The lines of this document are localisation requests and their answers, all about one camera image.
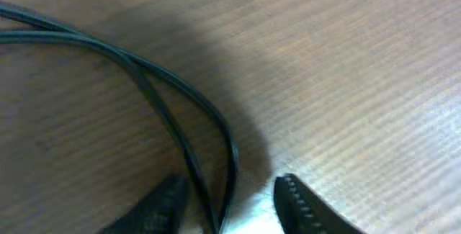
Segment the brown wood surface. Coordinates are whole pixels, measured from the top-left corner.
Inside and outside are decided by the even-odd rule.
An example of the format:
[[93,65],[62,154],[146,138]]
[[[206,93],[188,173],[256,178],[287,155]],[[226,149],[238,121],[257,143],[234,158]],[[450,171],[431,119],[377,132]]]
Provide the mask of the brown wood surface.
[[[461,233],[461,0],[0,0],[196,86],[240,145],[225,233],[281,233],[298,174],[366,233]],[[25,27],[0,20],[0,28]],[[0,45],[0,233],[95,233],[171,172],[155,112],[86,50]],[[218,201],[223,141],[162,83]],[[201,233],[191,202],[183,233]]]

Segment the thin black cord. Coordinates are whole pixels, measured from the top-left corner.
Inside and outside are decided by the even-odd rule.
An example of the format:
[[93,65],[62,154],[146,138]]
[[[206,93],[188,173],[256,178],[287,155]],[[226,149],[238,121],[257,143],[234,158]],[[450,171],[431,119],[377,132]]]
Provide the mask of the thin black cord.
[[[226,215],[228,214],[236,187],[238,154],[237,145],[233,140],[228,123],[226,122],[224,116],[222,116],[222,114],[212,105],[210,101],[208,101],[190,84],[180,79],[176,74],[166,68],[151,63],[148,60],[126,50],[96,40],[95,38],[87,36],[83,32],[79,32],[72,27],[55,22],[46,17],[41,17],[18,8],[4,5],[0,5],[0,17],[24,22],[37,29],[48,31],[0,32],[0,44],[57,43],[79,45],[107,55],[117,62],[118,65],[124,68],[132,76],[134,82],[136,82],[138,88],[143,92],[150,105],[157,111],[165,126],[169,129],[171,136],[181,148],[212,233],[219,233],[220,230],[222,230],[222,226],[225,222]],[[208,194],[205,180],[203,179],[194,151],[190,148],[188,139],[174,119],[174,116],[168,110],[164,101],[144,76],[141,68],[145,72],[151,73],[155,77],[178,89],[181,93],[185,94],[189,99],[198,104],[206,113],[208,113],[224,135],[228,151],[228,175],[223,203],[220,208],[218,219],[216,219],[214,210],[211,206],[210,195]]]

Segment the wooden surface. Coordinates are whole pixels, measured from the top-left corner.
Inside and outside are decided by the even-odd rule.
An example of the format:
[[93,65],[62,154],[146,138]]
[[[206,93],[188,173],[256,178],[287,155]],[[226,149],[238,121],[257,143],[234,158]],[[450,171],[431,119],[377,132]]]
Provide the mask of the wooden surface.
[[[461,233],[461,0],[0,1],[160,63],[219,107],[241,158],[225,233],[282,232],[272,185],[284,172],[367,233]],[[0,233],[95,233],[186,173],[108,60],[30,45],[2,45],[0,59]],[[219,134],[157,86],[218,201]],[[191,202],[182,232],[202,223]]]

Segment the black wire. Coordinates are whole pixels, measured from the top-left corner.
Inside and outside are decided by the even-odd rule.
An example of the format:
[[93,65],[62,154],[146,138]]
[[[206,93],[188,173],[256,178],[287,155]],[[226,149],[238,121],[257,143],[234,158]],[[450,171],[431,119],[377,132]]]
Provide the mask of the black wire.
[[[35,28],[48,30],[44,31],[11,31],[0,32],[1,43],[58,43],[67,45],[80,45],[96,50],[102,54],[109,56],[118,65],[122,66],[132,76],[138,88],[143,92],[150,105],[158,112],[165,126],[169,129],[171,136],[181,148],[189,173],[194,182],[195,188],[199,195],[202,207],[205,211],[205,216],[212,233],[219,233],[225,222],[226,215],[232,202],[233,193],[236,187],[237,177],[237,145],[233,140],[232,133],[224,116],[208,101],[201,93],[194,89],[186,81],[179,78],[176,74],[163,68],[159,65],[149,62],[148,60],[130,53],[121,48],[101,42],[93,37],[85,35],[72,27],[66,26],[51,19],[32,14],[18,8],[0,5],[0,17],[6,17],[18,22],[24,22],[32,25]],[[226,148],[228,152],[228,174],[225,186],[225,194],[220,208],[220,214],[216,219],[214,210],[210,203],[207,185],[203,179],[200,167],[195,157],[194,152],[190,148],[190,144],[185,134],[182,132],[179,124],[174,119],[174,116],[168,110],[164,101],[157,94],[151,83],[144,76],[143,71],[151,73],[155,77],[165,81],[173,86],[181,93],[185,94],[189,99],[198,104],[206,113],[213,119],[219,130],[225,137]]]

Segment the cord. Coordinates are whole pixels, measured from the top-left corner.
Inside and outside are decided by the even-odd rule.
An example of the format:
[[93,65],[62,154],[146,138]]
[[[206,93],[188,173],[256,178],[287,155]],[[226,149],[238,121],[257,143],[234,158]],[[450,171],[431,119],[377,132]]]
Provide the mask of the cord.
[[[145,58],[130,53],[122,48],[107,44],[91,36],[85,35],[72,27],[53,21],[46,17],[30,13],[23,9],[0,4],[0,17],[12,19],[18,22],[24,22],[32,25],[38,31],[8,31],[0,32],[0,44],[25,44],[25,43],[42,43],[42,44],[64,44],[74,45],[95,50],[116,62],[120,67],[127,71],[137,84],[149,104],[157,111],[170,135],[176,141],[184,154],[189,174],[194,183],[195,189],[199,195],[200,203],[205,211],[208,226],[213,234],[219,233],[223,229],[226,216],[230,209],[233,199],[233,193],[236,188],[236,177],[238,172],[238,153],[237,145],[233,139],[232,132],[224,116],[214,105],[207,100],[198,90],[179,78],[173,72],[157,64],[151,63]],[[151,82],[145,77],[145,73],[152,74],[161,79],[170,86],[183,93],[194,103],[199,105],[215,122],[223,134],[228,153],[228,172],[225,184],[225,193],[220,208],[218,218],[215,216],[214,209],[210,202],[210,195],[207,185],[202,176],[200,166],[191,145],[183,133],[183,130],[175,120],[173,114],[169,111],[163,99],[152,87]]]

